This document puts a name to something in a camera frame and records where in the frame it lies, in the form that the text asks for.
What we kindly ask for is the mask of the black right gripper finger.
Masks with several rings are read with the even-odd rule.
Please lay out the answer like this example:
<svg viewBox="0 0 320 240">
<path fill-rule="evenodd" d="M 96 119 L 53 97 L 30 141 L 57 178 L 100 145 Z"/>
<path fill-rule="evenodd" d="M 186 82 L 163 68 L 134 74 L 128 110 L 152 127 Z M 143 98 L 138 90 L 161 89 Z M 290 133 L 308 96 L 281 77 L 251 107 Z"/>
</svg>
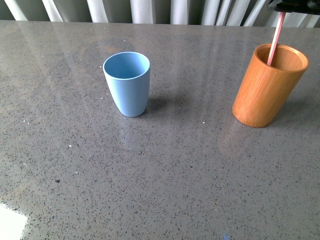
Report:
<svg viewBox="0 0 320 240">
<path fill-rule="evenodd" d="M 320 0 L 270 0 L 267 9 L 285 13 L 319 14 Z"/>
</svg>

